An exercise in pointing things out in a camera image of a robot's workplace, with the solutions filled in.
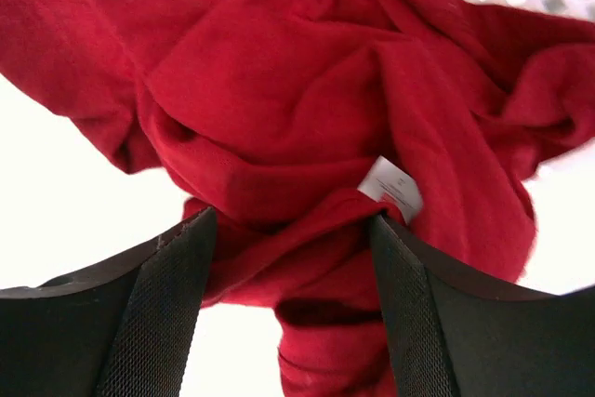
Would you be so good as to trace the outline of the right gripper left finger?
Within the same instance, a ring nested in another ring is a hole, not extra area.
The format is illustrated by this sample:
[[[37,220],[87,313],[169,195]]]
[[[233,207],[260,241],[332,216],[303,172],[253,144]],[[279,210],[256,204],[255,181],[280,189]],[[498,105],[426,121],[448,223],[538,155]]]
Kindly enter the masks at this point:
[[[37,287],[1,293],[1,392],[177,396],[217,235],[206,209]]]

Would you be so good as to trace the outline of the dark red t shirt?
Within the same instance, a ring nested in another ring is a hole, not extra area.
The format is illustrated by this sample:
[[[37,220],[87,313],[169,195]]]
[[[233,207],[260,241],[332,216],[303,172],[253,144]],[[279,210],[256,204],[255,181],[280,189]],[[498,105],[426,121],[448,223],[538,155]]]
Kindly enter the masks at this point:
[[[523,182],[594,136],[591,23],[464,0],[1,0],[1,72],[128,174],[213,207],[205,304],[268,307],[287,396],[393,396],[359,192],[386,158],[414,234],[513,282]]]

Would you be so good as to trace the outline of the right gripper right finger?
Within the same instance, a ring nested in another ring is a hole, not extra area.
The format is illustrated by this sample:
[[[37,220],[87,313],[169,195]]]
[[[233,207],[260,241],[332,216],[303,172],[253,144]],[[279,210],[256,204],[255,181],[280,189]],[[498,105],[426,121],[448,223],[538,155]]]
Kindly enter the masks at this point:
[[[370,225],[390,364],[402,396],[590,396],[594,290],[556,296]]]

